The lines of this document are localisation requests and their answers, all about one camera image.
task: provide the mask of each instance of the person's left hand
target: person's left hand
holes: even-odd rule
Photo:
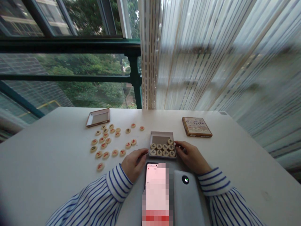
[[[127,155],[123,162],[121,163],[121,168],[127,175],[129,180],[134,183],[138,176],[140,175],[144,164],[146,162],[146,154],[148,153],[148,148],[141,148],[133,151],[131,154]],[[142,156],[140,162],[137,164],[138,158]]]

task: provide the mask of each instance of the yellow pipe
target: yellow pipe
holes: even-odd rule
[[[37,107],[37,109],[41,109],[42,107],[45,107],[45,106],[47,106],[47,105],[49,105],[49,104],[51,104],[51,103],[56,103],[59,107],[61,106],[56,100],[52,100],[52,101],[49,101],[48,103],[45,103],[45,104],[43,104],[43,105]],[[27,113],[24,113],[24,114],[19,115],[18,118],[21,118],[21,117],[23,117],[23,116],[25,116],[25,115],[27,115],[27,114],[30,114],[30,113],[31,113],[31,112],[28,111]]]

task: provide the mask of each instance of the hand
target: hand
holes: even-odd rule
[[[146,154],[148,153],[148,148],[142,148],[133,151],[131,154],[127,155],[125,159],[121,163],[121,168],[124,173],[127,175],[129,180],[134,183],[138,176],[140,175],[145,162],[146,162]],[[137,164],[138,158],[142,156],[140,162]]]
[[[178,155],[193,172],[202,175],[212,170],[196,146],[186,141],[175,141],[175,143]]]

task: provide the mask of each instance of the white power bank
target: white power bank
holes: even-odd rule
[[[195,176],[191,173],[175,170],[173,186],[175,225],[206,225]]]

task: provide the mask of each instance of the open cardboard box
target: open cardboard box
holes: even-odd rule
[[[98,126],[110,122],[110,109],[102,109],[90,112],[86,127]]]
[[[155,144],[168,144],[167,141],[169,139],[173,140],[173,132],[156,132],[156,131],[151,131],[150,132],[150,145],[149,147],[151,146],[152,143],[155,143]],[[176,153],[176,149],[175,149],[175,145],[173,144],[173,147],[174,147],[174,152],[175,152],[175,157],[165,157],[165,156],[160,156],[160,155],[150,155],[149,154],[149,157],[154,157],[154,158],[163,158],[163,159],[176,159],[177,158],[177,153]]]

